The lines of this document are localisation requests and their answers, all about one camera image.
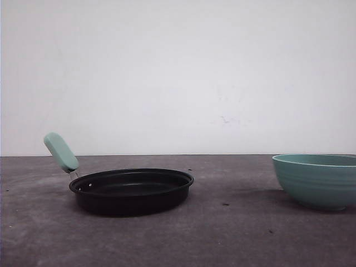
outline ceramic bowl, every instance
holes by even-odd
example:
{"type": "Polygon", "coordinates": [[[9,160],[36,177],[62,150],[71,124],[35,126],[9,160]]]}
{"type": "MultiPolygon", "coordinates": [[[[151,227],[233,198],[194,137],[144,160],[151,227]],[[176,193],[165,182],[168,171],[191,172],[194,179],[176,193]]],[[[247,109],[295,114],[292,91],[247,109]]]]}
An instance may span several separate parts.
{"type": "Polygon", "coordinates": [[[356,157],[278,155],[273,163],[281,187],[304,206],[343,210],[356,204],[356,157]]]}

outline gray table surface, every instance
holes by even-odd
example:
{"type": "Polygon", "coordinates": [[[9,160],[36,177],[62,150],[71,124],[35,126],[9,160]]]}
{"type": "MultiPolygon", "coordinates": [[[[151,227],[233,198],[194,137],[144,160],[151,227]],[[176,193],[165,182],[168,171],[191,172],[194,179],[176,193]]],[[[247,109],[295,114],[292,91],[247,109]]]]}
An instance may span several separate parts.
{"type": "Polygon", "coordinates": [[[195,183],[175,209],[100,217],[76,206],[52,157],[4,157],[1,266],[356,266],[356,206],[298,205],[281,190],[270,155],[79,161],[82,174],[157,167],[190,172],[195,183]]]}

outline bowl rim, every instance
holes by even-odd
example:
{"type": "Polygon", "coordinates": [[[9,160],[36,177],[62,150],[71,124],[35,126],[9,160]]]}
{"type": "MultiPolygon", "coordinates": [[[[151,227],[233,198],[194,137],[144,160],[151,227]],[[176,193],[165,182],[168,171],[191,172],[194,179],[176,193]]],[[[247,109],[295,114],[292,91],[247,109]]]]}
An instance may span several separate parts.
{"type": "Polygon", "coordinates": [[[352,158],[355,159],[355,156],[347,156],[347,155],[336,155],[336,154],[279,154],[275,155],[272,157],[273,160],[275,161],[280,161],[280,162],[286,162],[286,163],[291,163],[291,164],[299,164],[299,165],[308,165],[308,166],[322,166],[322,167],[353,167],[356,168],[356,163],[355,165],[325,165],[325,164],[313,164],[313,163],[302,163],[302,162],[295,162],[295,161],[288,161],[288,160],[281,160],[278,157],[280,156],[329,156],[329,157],[347,157],[347,158],[352,158]]]}

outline mint green bowl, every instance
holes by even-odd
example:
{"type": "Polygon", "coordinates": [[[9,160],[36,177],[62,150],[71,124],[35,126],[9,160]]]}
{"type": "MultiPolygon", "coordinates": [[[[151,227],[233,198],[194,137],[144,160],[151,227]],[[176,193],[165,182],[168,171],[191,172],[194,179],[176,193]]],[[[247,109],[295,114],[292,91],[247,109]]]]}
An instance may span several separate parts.
{"type": "Polygon", "coordinates": [[[356,157],[278,155],[273,163],[280,186],[306,207],[343,210],[356,204],[356,157]]]}

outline pan rim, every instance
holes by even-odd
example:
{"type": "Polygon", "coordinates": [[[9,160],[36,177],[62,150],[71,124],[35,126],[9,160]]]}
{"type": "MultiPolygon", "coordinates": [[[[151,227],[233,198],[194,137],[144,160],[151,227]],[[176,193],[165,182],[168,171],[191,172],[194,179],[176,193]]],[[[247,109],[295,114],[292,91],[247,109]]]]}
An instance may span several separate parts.
{"type": "Polygon", "coordinates": [[[109,171],[101,171],[101,172],[95,172],[92,174],[88,174],[88,175],[84,175],[81,176],[77,179],[74,179],[73,181],[70,182],[69,184],[69,188],[72,192],[74,192],[75,194],[78,195],[82,195],[82,196],[90,196],[90,197],[105,197],[105,198],[109,198],[109,199],[129,199],[129,198],[137,198],[137,197],[147,197],[147,196],[157,196],[157,195],[163,195],[163,194],[168,194],[174,191],[178,191],[181,189],[184,189],[186,187],[189,187],[193,184],[194,182],[194,177],[190,174],[188,174],[187,172],[183,172],[183,171],[179,171],[179,170],[172,170],[172,169],[158,169],[158,168],[133,168],[133,169],[118,169],[118,170],[109,170],[109,171]],[[94,175],[104,175],[104,174],[109,174],[111,172],[118,172],[118,173],[134,173],[134,172],[165,172],[165,173],[175,173],[175,174],[181,174],[184,177],[187,178],[187,184],[184,184],[182,186],[177,186],[173,189],[167,189],[167,190],[161,190],[161,191],[157,191],[157,192],[153,192],[153,193],[149,193],[149,194],[141,194],[141,195],[129,195],[129,196],[112,196],[112,195],[107,195],[107,194],[103,194],[103,193],[96,193],[96,192],[85,192],[85,191],[80,191],[77,190],[75,188],[75,184],[78,182],[81,182],[87,178],[89,178],[90,176],[94,176],[94,175]]]}

